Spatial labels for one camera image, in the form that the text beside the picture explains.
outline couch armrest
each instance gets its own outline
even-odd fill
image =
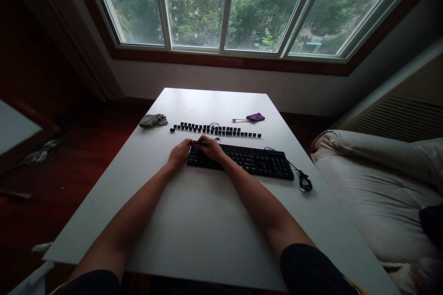
[[[352,131],[327,130],[314,140],[311,147],[315,151],[328,147],[334,154],[375,161],[416,180],[438,186],[438,180],[435,179],[428,160],[406,142]]]

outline hand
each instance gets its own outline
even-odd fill
[[[174,172],[178,171],[188,160],[188,153],[189,149],[191,148],[189,142],[192,143],[194,141],[190,138],[187,138],[172,149],[166,165],[170,166]]]
[[[206,135],[202,135],[198,142],[201,141],[209,141],[210,144],[207,144],[206,146],[203,144],[196,144],[195,147],[201,151],[204,152],[205,155],[207,155],[212,160],[220,163],[221,160],[226,156],[226,154],[223,152],[220,145],[218,145],[218,142],[216,140],[210,139]]]

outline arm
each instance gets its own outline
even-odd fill
[[[145,230],[171,177],[186,162],[191,139],[172,149],[168,162],[118,211],[86,252],[68,283],[95,271],[113,272],[121,282],[132,246]]]
[[[278,260],[283,250],[294,243],[304,243],[316,248],[314,242],[274,195],[229,158],[215,140],[205,135],[199,139],[206,140],[211,144],[206,147],[197,145],[197,148],[223,166],[249,215],[268,238]]]

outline tree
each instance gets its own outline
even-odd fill
[[[157,0],[112,0],[126,39],[161,42]],[[275,51],[298,0],[232,0],[226,45],[229,48]],[[174,44],[218,46],[224,0],[167,0]],[[329,36],[329,51],[343,40],[372,0],[316,0],[305,21],[311,35]]]

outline radiator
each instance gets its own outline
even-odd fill
[[[332,128],[406,142],[443,136],[443,40],[393,75]]]

